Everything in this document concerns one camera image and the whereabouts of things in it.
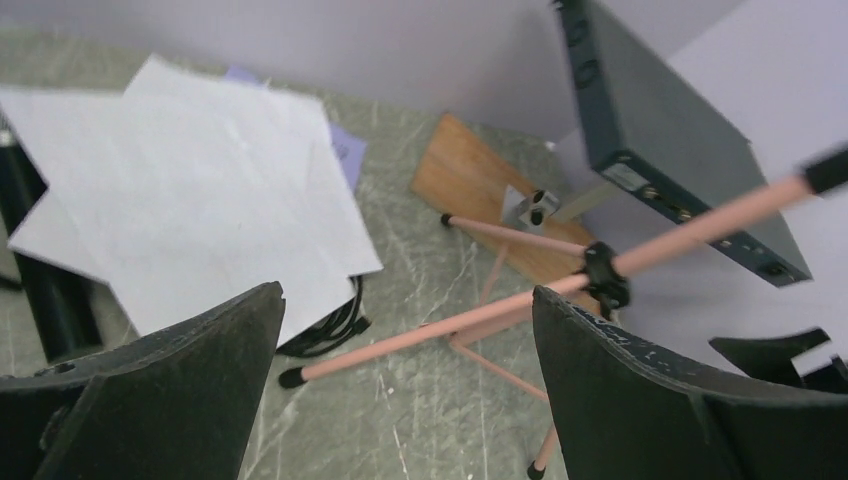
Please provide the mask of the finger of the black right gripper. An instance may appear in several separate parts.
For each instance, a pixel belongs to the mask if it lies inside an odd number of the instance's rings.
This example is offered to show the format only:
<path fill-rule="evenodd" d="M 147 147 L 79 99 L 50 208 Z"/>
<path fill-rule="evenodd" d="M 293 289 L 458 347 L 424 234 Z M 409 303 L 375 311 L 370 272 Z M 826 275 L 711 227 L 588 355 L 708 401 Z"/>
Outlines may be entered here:
<path fill-rule="evenodd" d="M 751 378 L 804 388 L 804 380 L 792 360 L 829 341 L 830 337 L 816 327 L 776 338 L 714 337 L 709 345 Z"/>

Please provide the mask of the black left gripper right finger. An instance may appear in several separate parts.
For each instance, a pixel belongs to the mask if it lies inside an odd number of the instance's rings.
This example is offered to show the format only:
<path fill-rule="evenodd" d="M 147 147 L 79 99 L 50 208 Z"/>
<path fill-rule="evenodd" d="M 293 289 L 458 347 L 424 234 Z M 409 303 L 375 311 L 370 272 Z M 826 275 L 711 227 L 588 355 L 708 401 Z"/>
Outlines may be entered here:
<path fill-rule="evenodd" d="M 533 332 L 572 479 L 843 479 L 847 366 L 797 388 L 699 363 L 545 288 Z"/>

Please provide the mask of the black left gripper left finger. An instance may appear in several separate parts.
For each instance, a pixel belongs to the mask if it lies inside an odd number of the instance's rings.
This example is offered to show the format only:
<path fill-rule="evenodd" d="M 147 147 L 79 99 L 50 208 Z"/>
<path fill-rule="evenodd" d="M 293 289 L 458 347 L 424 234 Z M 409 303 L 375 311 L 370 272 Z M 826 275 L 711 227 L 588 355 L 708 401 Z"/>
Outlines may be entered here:
<path fill-rule="evenodd" d="M 1 380 L 5 479 L 235 479 L 286 303 L 260 284 L 110 351 Z"/>

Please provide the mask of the pink tripod music stand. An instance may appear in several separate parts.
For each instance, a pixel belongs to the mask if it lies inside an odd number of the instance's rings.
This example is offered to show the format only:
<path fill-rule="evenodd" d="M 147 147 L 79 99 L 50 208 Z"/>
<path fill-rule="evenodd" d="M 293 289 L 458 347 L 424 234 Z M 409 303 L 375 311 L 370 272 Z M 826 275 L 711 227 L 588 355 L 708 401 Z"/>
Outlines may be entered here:
<path fill-rule="evenodd" d="M 755 189 L 624 254 L 616 254 L 609 246 L 601 242 L 591 244 L 584 249 L 582 269 L 541 287 L 556 292 L 568 302 L 570 302 L 571 294 L 584 291 L 604 306 L 625 306 L 630 298 L 628 279 L 631 275 L 653 268 L 701 245 L 719 240 L 786 207 L 814 196 L 823 196 L 843 186 L 846 181 L 847 152 L 845 149 L 839 149 L 809 163 L 797 174 L 775 184 Z M 470 327 L 524 319 L 531 319 L 533 322 L 534 290 L 478 307 L 331 360 L 308 367 L 289 369 L 280 375 L 279 383 L 283 388 L 293 389 L 311 380 Z M 546 460 L 553 446 L 560 447 L 554 421 L 542 449 L 529 467 L 530 478 L 542 477 Z"/>

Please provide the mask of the black silver handheld microphone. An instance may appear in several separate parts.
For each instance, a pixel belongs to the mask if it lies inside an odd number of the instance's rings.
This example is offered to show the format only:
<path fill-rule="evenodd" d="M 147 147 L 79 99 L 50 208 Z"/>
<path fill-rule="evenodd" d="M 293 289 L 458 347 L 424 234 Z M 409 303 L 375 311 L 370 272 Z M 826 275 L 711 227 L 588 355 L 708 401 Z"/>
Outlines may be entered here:
<path fill-rule="evenodd" d="M 2 120 L 1 217 L 7 234 L 22 225 L 46 191 L 11 127 Z M 3 276 L 1 287 L 25 293 L 46 360 L 58 363 L 101 349 L 89 282 L 28 254 L 15 253 L 13 257 L 20 278 Z"/>

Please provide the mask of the grey paper sheet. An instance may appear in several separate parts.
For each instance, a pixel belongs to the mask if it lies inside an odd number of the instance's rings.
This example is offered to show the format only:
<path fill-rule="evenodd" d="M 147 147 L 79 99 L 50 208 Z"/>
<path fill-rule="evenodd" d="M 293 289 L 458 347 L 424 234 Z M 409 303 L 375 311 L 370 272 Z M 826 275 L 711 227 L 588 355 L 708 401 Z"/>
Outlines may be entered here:
<path fill-rule="evenodd" d="M 5 88 L 1 110 L 142 335 L 276 282 L 286 341 L 383 267 L 330 145 L 271 108 Z"/>

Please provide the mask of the blue sheet music page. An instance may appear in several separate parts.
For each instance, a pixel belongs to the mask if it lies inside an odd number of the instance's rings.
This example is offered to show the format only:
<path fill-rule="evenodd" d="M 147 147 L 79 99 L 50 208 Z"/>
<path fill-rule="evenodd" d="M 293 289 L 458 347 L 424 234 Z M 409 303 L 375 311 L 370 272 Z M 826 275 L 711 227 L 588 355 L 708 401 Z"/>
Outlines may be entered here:
<path fill-rule="evenodd" d="M 230 66 L 224 77 L 233 81 L 262 85 L 264 88 L 269 88 L 271 83 L 270 78 L 260 79 L 252 72 L 237 66 Z M 337 123 L 330 122 L 328 129 L 335 155 L 342 167 L 345 179 L 350 190 L 355 192 L 367 150 L 367 142 L 352 135 Z"/>

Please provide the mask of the dark teal rack unit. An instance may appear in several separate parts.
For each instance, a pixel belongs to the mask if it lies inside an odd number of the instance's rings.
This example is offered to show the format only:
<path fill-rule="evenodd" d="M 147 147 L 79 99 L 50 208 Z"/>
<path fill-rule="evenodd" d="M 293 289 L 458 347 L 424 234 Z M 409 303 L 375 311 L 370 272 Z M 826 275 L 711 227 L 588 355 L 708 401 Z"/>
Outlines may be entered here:
<path fill-rule="evenodd" d="M 749 140 L 598 1 L 557 1 L 590 168 L 685 223 L 767 180 Z"/>

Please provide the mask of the wooden board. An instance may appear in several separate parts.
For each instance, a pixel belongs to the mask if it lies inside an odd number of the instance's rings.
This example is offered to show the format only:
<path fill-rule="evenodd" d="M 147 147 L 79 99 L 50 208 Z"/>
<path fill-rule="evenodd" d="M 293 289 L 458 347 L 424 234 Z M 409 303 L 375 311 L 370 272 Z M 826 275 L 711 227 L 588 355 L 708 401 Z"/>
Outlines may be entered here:
<path fill-rule="evenodd" d="M 534 136 L 479 125 L 444 114 L 421 156 L 410 188 L 441 213 L 506 226 L 501 222 L 507 187 L 523 197 L 560 186 L 558 161 Z M 594 236 L 579 222 L 546 220 L 542 234 L 588 245 Z M 510 246 L 506 264 L 534 284 L 546 284 L 577 270 L 577 257 L 531 245 Z"/>

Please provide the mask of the silver metal bracket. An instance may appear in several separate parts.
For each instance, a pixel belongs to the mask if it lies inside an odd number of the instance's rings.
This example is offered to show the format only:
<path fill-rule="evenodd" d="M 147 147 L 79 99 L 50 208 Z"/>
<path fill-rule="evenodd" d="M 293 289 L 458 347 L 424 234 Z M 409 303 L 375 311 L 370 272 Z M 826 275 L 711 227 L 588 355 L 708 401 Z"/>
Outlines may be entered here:
<path fill-rule="evenodd" d="M 612 183 L 601 180 L 577 190 L 563 198 L 550 190 L 536 189 L 521 193 L 512 185 L 504 191 L 501 221 L 508 227 L 533 234 L 541 234 L 553 221 L 567 222 L 581 216 L 611 199 L 621 190 Z"/>

